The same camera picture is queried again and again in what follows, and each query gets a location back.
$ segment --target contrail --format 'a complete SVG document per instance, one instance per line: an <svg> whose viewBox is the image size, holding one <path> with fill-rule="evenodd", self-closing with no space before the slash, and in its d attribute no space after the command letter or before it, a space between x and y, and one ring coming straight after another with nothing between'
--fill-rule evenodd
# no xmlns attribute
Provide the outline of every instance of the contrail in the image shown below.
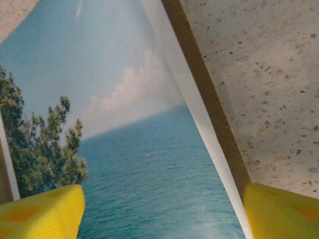
<svg viewBox="0 0 319 239"><path fill-rule="evenodd" d="M79 18L79 16L81 15L81 11L82 11L82 4L83 4L83 0L80 0L80 3L78 5L78 9L76 10L76 18Z"/></svg>

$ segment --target foliage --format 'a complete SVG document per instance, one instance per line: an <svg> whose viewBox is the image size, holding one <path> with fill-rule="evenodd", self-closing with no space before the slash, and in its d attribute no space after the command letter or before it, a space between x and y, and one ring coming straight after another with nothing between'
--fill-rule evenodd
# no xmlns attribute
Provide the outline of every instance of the foliage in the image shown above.
<svg viewBox="0 0 319 239"><path fill-rule="evenodd" d="M32 113L22 118L24 101L12 73L0 65L0 111L10 148L21 197L38 194L57 187L80 184L87 178L86 161L77 159L82 124L78 119L66 133L66 145L60 136L70 111L67 97L49 107L45 120Z"/></svg>

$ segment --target horizon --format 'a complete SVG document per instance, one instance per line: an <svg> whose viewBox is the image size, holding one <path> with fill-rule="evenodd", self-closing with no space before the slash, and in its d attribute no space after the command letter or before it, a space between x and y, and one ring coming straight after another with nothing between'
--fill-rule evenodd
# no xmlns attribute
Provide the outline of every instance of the horizon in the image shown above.
<svg viewBox="0 0 319 239"><path fill-rule="evenodd" d="M112 132L115 132L115 131L124 129L124 128L126 128L126 127L129 127L129 126L131 126L131 125L133 125L133 124L138 124L138 123L143 122L143 121L145 121L145 120L148 120L148 119L150 119L150 118L153 118L153 117L156 117L156 116L161 116L161 115L163 115L163 114L165 114L165 113L167 113L167 112L169 112L169 111L172 111L172 110L177 109L177 108L182 108L182 107L186 107L187 110L188 110L188 106L187 106L186 103L182 103L182 104L180 104L180 105L175 105L175 106L172 106L172 107L167 108L167 109L165 109L165 110L162 110L162 111L160 111L160 112L154 113L153 115L150 115L150 116L147 116L147 117L145 117L145 118L139 119L139 120L137 120L137 121L130 122L130 123L128 123L128 124L124 124L124 125L121 125L121 126L119 126L119 127L111 128L111 129L109 129L109 130L107 130L107 131L105 131L105 132L101 132L101 133L99 133L99 134L97 134L97 135L94 135L94 136L91 136L91 137L88 137L88 138L83 138L83 139L81 139L81 143L83 143L84 141L87 141L87 140L96 138L96 137L100 137L100 136L102 136L102 135L104 135L104 134L106 134L106 133L112 133Z"/></svg>

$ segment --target white paper edge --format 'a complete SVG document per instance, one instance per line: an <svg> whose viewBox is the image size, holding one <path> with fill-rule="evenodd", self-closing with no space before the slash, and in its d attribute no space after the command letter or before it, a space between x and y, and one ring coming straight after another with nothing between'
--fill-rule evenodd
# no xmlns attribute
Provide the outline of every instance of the white paper edge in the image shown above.
<svg viewBox="0 0 319 239"><path fill-rule="evenodd" d="M253 239L233 176L165 8L160 0L141 0L141 3L155 32L157 44L160 45L168 61L178 87L225 187L245 237Z"/></svg>
<svg viewBox="0 0 319 239"><path fill-rule="evenodd" d="M16 182L15 172L14 172L14 168L13 168L13 164L12 164L12 160L11 160L11 156L10 156L8 142L7 142L6 136L5 136L5 131L4 131L4 126L3 126L1 115L0 115L0 141L1 141L1 146L2 146L2 150L3 150L5 167L6 167L6 170L8 173L12 198L14 201L16 201L16 200L20 199L20 193L19 193L19 189L18 189L18 184Z"/></svg>

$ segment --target granite countertop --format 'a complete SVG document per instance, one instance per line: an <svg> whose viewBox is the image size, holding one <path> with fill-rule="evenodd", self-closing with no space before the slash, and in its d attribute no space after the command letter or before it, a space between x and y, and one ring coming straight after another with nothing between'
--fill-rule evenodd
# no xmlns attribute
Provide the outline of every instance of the granite countertop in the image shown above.
<svg viewBox="0 0 319 239"><path fill-rule="evenodd" d="M0 0L0 44L28 16L39 0Z"/></svg>
<svg viewBox="0 0 319 239"><path fill-rule="evenodd" d="M252 181L319 199L319 2L181 3Z"/></svg>

